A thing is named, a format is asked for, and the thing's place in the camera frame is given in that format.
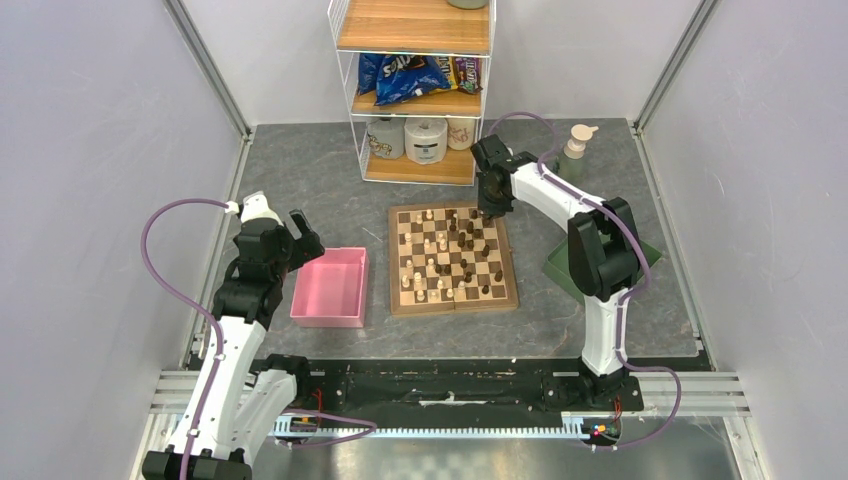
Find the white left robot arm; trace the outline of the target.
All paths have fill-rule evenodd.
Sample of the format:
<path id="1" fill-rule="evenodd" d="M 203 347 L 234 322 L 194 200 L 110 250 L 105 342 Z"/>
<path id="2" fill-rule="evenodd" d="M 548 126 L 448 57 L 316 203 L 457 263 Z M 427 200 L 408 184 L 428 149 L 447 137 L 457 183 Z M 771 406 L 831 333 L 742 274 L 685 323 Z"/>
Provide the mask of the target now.
<path id="1" fill-rule="evenodd" d="M 238 254 L 227 267 L 213 306 L 205 309 L 185 296 L 155 270 L 147 240 L 157 210 L 140 240 L 143 263 L 154 280 L 178 300 L 194 308 L 211 328 L 202 367 L 176 430 L 162 451 L 150 450 L 141 466 L 146 479 L 250 479 L 252 464 L 276 419 L 287 407 L 307 405 L 314 393 L 306 358 L 268 356 L 254 371 L 251 391 L 244 390 L 256 352 L 280 305 L 288 273 L 321 257 L 319 235 L 300 210 L 290 213 L 300 235 L 294 237 L 269 206 L 263 192 L 242 202 L 218 202 L 235 215 L 240 231 Z"/>

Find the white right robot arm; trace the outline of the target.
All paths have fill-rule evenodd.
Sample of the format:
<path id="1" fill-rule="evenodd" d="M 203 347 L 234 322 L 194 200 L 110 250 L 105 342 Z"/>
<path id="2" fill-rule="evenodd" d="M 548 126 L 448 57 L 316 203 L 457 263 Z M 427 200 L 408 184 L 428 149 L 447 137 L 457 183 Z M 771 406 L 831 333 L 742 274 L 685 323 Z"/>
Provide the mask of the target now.
<path id="1" fill-rule="evenodd" d="M 534 155 L 511 152 L 496 135 L 474 143 L 471 153 L 483 217 L 502 217 L 521 201 L 565 231 L 569 274 L 584 296 L 586 313 L 577 395 L 588 408 L 604 408 L 627 377 L 626 310 L 640 273 L 648 268 L 630 205 L 578 189 Z"/>

